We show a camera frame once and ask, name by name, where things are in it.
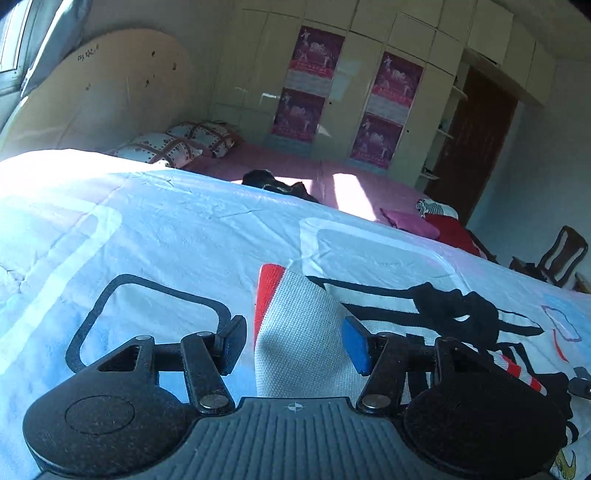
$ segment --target ceiling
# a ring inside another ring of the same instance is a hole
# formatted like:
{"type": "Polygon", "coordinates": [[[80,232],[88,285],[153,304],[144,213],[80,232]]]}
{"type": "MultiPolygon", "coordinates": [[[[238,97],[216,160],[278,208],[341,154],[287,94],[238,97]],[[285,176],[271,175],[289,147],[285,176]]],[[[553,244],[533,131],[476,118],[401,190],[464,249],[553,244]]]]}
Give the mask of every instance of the ceiling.
{"type": "Polygon", "coordinates": [[[591,61],[591,21],[569,0],[495,0],[557,58],[591,61]]]}

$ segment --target purple poster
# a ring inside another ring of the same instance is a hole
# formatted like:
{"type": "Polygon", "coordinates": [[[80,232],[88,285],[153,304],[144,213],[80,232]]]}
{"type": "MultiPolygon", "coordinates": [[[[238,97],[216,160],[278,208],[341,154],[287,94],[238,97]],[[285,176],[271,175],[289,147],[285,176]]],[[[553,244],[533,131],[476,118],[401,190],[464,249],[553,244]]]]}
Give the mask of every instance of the purple poster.
{"type": "Polygon", "coordinates": [[[324,98],[284,88],[271,133],[311,143],[324,107],[324,98]]]}
{"type": "Polygon", "coordinates": [[[303,26],[295,44],[290,70],[331,79],[344,41],[341,35],[303,26]]]}
{"type": "Polygon", "coordinates": [[[410,107],[422,74],[421,66],[385,52],[372,93],[410,107]]]}
{"type": "Polygon", "coordinates": [[[402,126],[366,113],[353,144],[351,158],[371,163],[379,168],[388,168],[402,126]]]}

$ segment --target purple pillow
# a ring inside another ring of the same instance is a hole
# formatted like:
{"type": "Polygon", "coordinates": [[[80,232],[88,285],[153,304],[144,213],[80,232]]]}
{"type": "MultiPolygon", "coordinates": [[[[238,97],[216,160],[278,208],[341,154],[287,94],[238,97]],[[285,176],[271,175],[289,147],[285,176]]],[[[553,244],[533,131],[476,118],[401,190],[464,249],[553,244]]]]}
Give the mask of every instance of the purple pillow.
{"type": "Polygon", "coordinates": [[[431,225],[420,215],[415,213],[399,212],[398,210],[384,210],[380,209],[382,214],[386,217],[389,224],[399,230],[404,230],[414,235],[437,240],[439,238],[439,229],[431,225]]]}

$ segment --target headboard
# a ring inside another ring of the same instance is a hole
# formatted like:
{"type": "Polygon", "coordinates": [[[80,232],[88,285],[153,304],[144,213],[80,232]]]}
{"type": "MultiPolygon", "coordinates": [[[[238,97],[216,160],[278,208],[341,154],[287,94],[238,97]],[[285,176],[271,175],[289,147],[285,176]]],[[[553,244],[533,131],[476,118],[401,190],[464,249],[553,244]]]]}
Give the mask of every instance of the headboard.
{"type": "Polygon", "coordinates": [[[148,29],[98,37],[21,100],[0,134],[0,160],[31,150],[106,151],[187,119],[191,64],[178,41],[148,29]]]}

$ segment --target pink mattress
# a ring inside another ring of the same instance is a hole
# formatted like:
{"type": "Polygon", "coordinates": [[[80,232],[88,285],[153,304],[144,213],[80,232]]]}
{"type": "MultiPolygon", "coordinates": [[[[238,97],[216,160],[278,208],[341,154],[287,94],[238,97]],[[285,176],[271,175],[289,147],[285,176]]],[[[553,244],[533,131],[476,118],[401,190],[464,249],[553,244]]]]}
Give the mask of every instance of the pink mattress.
{"type": "Polygon", "coordinates": [[[373,222],[388,225],[380,208],[418,215],[416,204],[426,196],[386,177],[338,162],[318,162],[278,153],[256,145],[234,148],[208,166],[188,165],[186,170],[241,183],[245,173],[264,168],[287,184],[302,181],[323,205],[373,222]]]}

